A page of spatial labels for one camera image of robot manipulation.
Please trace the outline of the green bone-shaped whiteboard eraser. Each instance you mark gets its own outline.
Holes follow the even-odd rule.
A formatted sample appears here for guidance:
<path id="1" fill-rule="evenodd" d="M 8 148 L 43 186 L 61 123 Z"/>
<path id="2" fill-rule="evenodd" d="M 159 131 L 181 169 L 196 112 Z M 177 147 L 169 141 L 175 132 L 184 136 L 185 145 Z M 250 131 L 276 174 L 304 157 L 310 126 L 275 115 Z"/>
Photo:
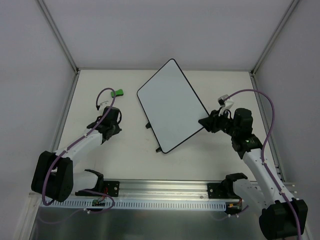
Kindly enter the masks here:
<path id="1" fill-rule="evenodd" d="M 124 91 L 123 91 L 123 89 L 118 89 L 116 91 L 112 91 L 110 93 L 110 95 L 111 95 L 112 98 L 120 97 L 120 96 L 124 95 Z"/>

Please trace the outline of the whiteboard with rabbit drawing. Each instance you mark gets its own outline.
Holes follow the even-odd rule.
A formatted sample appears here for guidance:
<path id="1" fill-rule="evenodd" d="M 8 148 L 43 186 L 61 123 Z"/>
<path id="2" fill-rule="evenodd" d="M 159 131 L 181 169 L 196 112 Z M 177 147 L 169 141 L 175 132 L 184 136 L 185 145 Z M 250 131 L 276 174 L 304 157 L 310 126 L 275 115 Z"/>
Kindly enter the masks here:
<path id="1" fill-rule="evenodd" d="M 168 154 L 204 127 L 209 116 L 190 81 L 173 58 L 137 90 L 137 98 L 158 143 L 157 152 Z"/>

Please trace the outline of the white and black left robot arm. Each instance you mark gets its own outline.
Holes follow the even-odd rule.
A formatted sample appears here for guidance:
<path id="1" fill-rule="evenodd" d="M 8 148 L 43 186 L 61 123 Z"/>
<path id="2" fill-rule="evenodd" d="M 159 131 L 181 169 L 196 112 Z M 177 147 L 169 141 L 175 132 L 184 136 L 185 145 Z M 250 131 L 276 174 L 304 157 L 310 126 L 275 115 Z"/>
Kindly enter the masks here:
<path id="1" fill-rule="evenodd" d="M 60 203 L 72 193 L 80 196 L 98 196 L 103 193 L 105 184 L 102 173 L 92 169 L 75 173 L 74 167 L 90 152 L 120 133 L 121 120 L 120 109 L 107 106 L 103 115 L 86 127 L 81 140 L 76 140 L 72 147 L 42 152 L 37 161 L 31 190 Z"/>

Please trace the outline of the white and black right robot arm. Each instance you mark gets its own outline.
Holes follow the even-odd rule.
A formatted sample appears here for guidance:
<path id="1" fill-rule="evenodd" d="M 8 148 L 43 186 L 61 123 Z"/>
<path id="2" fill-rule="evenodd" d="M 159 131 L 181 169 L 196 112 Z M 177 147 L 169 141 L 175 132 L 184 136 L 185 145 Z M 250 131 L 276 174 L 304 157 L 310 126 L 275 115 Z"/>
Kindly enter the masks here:
<path id="1" fill-rule="evenodd" d="M 256 189 L 243 173 L 226 175 L 220 189 L 228 198 L 240 197 L 257 214 L 260 230 L 268 240 L 297 237 L 305 230 L 308 206 L 296 199 L 280 180 L 277 172 L 263 159 L 263 145 L 252 133 L 252 112 L 235 110 L 233 117 L 213 110 L 198 121 L 211 133 L 222 131 L 231 137 L 232 148 L 248 166 L 260 189 Z"/>

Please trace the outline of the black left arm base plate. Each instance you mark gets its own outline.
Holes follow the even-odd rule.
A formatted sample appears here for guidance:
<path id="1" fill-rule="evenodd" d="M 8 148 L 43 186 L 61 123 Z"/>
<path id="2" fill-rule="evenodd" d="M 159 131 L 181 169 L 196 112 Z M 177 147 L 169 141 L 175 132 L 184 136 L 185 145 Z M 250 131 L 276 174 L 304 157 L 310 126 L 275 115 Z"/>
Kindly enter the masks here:
<path id="1" fill-rule="evenodd" d="M 120 182 L 115 180 L 104 180 L 102 190 L 104 194 L 116 198 L 119 196 Z"/>

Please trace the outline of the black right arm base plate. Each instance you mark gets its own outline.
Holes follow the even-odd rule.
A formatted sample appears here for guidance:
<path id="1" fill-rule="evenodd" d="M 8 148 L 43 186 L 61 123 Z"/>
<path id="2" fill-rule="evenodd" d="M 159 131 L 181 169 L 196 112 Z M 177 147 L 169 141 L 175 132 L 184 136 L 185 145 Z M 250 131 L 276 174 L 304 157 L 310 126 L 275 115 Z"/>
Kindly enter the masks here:
<path id="1" fill-rule="evenodd" d="M 206 186 L 209 199 L 229 199 L 227 189 L 222 183 L 209 182 Z"/>

